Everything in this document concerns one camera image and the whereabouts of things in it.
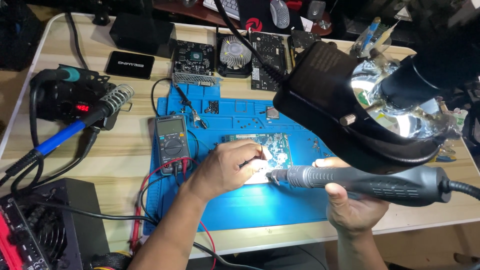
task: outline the digital multimeter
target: digital multimeter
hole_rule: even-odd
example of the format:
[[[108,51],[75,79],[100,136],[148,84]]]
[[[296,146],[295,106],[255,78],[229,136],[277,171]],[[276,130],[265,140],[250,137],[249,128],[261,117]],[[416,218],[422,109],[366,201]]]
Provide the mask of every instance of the digital multimeter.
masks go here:
[[[160,165],[179,158],[190,158],[188,149],[187,125],[181,114],[167,115],[155,119],[155,132],[158,144],[158,156]],[[181,160],[178,161],[178,172],[182,171]],[[192,161],[189,160],[187,168],[190,168]],[[161,169],[163,175],[173,174],[173,166],[166,165]]]

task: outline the hand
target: hand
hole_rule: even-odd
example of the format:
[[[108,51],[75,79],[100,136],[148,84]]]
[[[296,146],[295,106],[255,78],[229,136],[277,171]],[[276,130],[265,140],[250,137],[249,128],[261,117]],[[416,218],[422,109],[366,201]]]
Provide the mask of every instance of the hand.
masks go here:
[[[316,160],[315,167],[349,167],[337,157]],[[340,185],[329,183],[325,186],[328,193],[328,221],[338,233],[356,236],[370,231],[388,210],[388,202],[364,196],[363,199],[349,199],[347,191]]]
[[[252,139],[235,140],[217,145],[187,180],[189,190],[207,202],[223,193],[240,188],[261,168],[266,168],[273,156],[267,147]]]

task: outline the red digital display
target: red digital display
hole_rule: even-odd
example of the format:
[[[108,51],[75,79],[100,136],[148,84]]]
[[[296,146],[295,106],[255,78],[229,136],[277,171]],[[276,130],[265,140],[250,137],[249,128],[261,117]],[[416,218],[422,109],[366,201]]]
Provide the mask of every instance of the red digital display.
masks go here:
[[[77,110],[88,111],[88,105],[77,104],[77,106],[75,106],[75,107],[77,108]]]

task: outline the red logo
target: red logo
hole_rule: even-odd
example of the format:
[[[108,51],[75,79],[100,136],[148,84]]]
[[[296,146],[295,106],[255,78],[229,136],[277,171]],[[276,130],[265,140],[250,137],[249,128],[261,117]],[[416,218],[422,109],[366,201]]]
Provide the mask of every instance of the red logo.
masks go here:
[[[252,31],[260,32],[262,30],[262,22],[257,18],[250,18],[245,24],[245,29],[248,30],[249,28],[252,28]]]

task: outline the metal coil spring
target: metal coil spring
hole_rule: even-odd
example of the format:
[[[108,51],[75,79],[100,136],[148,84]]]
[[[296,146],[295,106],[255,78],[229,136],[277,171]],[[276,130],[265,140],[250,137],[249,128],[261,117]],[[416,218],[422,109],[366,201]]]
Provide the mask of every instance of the metal coil spring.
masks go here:
[[[103,96],[103,100],[109,108],[115,112],[118,111],[125,103],[127,103],[135,94],[133,87],[128,84],[121,84],[115,87],[108,94]]]

